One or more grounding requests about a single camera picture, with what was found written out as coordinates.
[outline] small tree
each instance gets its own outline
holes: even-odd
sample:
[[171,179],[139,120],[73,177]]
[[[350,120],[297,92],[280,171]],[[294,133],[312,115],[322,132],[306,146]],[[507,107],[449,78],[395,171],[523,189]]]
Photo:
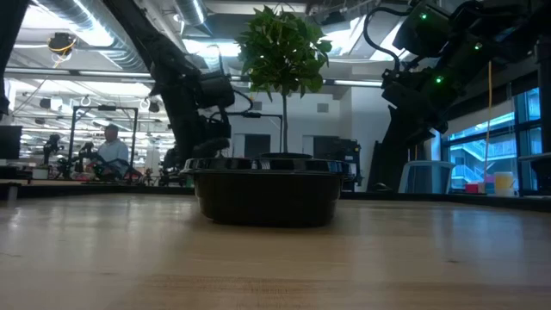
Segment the small tree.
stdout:
[[239,60],[244,62],[243,73],[249,72],[251,91],[266,91],[272,100],[271,90],[282,94],[283,99],[283,151],[288,152],[287,96],[306,88],[317,92],[323,86],[319,69],[329,66],[327,53],[331,42],[320,40],[324,34],[317,25],[308,24],[295,15],[280,15],[264,6],[255,9],[256,15],[236,41],[241,47]]

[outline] pipe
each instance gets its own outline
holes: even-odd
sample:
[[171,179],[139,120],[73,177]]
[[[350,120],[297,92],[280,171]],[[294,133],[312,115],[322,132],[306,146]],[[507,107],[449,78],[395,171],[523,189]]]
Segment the pipe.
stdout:
[[141,6],[147,10],[147,13],[149,16],[161,27],[161,30],[163,30],[164,35],[166,35],[167,38],[169,38],[172,43],[176,44],[178,48],[184,53],[187,53],[186,46],[182,42],[182,38],[175,35],[172,26],[166,22],[166,20],[163,18],[163,14],[161,14],[158,6],[152,2],[152,0],[141,0],[140,1]]
[[186,26],[199,26],[207,20],[207,7],[202,0],[174,0],[174,5]]
[[117,49],[104,50],[100,53],[122,70],[147,71],[130,38],[101,1],[33,0],[33,2],[47,13],[68,22],[69,29],[89,45]]

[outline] duct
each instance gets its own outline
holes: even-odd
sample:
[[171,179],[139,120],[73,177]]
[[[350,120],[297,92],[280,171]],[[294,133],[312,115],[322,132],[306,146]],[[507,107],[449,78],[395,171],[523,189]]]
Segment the duct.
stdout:
[[202,0],[174,0],[174,4],[186,26],[199,26],[207,20],[207,7]]
[[97,0],[33,0],[47,13],[69,24],[69,29],[124,71],[147,71],[144,62],[111,12]]

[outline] computer monitor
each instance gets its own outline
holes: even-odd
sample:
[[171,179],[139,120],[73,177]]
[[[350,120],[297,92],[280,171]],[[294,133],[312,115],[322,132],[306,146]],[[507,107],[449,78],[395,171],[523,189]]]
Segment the computer monitor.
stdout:
[[21,126],[0,126],[0,159],[19,159]]

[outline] wooden table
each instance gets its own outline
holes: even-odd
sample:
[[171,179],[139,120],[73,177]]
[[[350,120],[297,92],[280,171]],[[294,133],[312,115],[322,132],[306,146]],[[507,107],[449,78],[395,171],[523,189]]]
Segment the wooden table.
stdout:
[[0,208],[0,309],[550,309],[551,216],[341,201],[332,225],[213,224],[195,199]]

